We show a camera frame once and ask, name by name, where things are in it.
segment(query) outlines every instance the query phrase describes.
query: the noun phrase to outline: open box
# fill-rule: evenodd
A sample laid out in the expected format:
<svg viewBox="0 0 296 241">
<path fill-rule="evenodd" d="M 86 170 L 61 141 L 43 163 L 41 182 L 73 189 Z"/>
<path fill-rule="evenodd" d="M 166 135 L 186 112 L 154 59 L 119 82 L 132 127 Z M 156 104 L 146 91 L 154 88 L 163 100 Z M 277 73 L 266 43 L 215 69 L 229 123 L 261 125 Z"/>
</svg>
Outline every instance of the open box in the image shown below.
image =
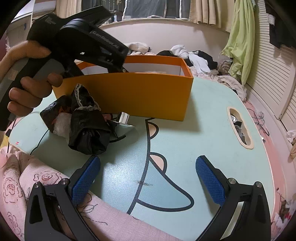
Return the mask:
<svg viewBox="0 0 296 241">
<path fill-rule="evenodd" d="M 70 95 L 79 83 L 102 112 L 183 121 L 193 82 L 183 59 L 127 56 L 123 66 L 128 73 L 106 73 L 105 68 L 86 62 L 78 66 L 85 75 L 64 79 L 59 88 L 54 87 L 57 98 Z"/>
</svg>

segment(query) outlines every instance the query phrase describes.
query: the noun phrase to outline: blue gripper pad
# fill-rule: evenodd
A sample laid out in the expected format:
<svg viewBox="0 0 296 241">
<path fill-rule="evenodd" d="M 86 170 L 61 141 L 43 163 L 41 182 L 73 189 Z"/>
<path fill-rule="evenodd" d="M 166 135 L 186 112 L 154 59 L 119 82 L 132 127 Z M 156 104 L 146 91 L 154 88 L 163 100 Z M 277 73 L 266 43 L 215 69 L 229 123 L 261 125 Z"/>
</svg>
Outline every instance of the blue gripper pad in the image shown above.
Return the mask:
<svg viewBox="0 0 296 241">
<path fill-rule="evenodd" d="M 224 187 L 201 156 L 196 159 L 195 169 L 210 193 L 213 201 L 222 206 L 225 202 Z"/>
<path fill-rule="evenodd" d="M 81 169 L 82 171 L 84 169 L 80 178 L 72 187 L 71 198 L 74 206 L 81 203 L 85 198 L 86 193 L 100 171 L 100 166 L 100 159 L 97 156 L 91 156 L 82 168 L 75 171 L 79 172 Z"/>
</svg>

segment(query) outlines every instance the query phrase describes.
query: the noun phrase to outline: human hand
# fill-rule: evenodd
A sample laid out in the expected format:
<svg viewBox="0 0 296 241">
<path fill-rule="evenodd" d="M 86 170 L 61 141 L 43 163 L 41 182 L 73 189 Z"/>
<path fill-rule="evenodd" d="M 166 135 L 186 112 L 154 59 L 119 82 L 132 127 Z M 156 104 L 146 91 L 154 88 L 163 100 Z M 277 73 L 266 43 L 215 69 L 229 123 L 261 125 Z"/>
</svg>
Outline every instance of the human hand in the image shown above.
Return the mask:
<svg viewBox="0 0 296 241">
<path fill-rule="evenodd" d="M 0 62 L 0 82 L 13 66 L 13 64 L 25 57 L 45 58 L 50 54 L 50 50 L 41 46 L 36 41 L 24 41 L 13 46 Z M 17 116 L 26 116 L 37 107 L 42 98 L 47 97 L 52 92 L 52 86 L 59 87 L 63 82 L 63 77 L 59 74 L 51 73 L 45 81 L 36 81 L 28 76 L 21 79 L 24 90 L 12 88 L 9 91 L 8 110 Z"/>
</svg>

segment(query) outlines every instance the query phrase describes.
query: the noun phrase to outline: louvered door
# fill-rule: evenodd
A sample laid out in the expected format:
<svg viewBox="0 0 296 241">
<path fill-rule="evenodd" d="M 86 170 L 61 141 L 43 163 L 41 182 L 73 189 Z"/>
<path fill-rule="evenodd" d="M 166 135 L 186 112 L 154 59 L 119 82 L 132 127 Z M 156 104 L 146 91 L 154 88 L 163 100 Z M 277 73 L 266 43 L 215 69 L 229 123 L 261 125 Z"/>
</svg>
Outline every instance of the louvered door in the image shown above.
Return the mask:
<svg viewBox="0 0 296 241">
<path fill-rule="evenodd" d="M 247 83 L 280 119 L 294 88 L 295 52 L 294 49 L 284 45 L 278 49 L 269 43 L 269 23 L 264 0 L 258 0 L 254 14 L 256 27 L 254 58 Z M 296 108 L 292 116 L 296 118 Z"/>
</svg>

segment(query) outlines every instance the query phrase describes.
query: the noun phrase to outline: green curtain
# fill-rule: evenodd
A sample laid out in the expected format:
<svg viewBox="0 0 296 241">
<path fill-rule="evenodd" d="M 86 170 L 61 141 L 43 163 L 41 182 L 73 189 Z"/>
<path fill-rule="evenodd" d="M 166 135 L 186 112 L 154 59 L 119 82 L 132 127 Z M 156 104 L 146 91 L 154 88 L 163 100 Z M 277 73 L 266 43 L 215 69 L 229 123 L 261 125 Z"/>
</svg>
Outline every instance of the green curtain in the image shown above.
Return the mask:
<svg viewBox="0 0 296 241">
<path fill-rule="evenodd" d="M 228 43 L 221 54 L 233 58 L 229 74 L 242 81 L 248 79 L 254 53 L 255 18 L 252 0 L 236 0 Z"/>
</svg>

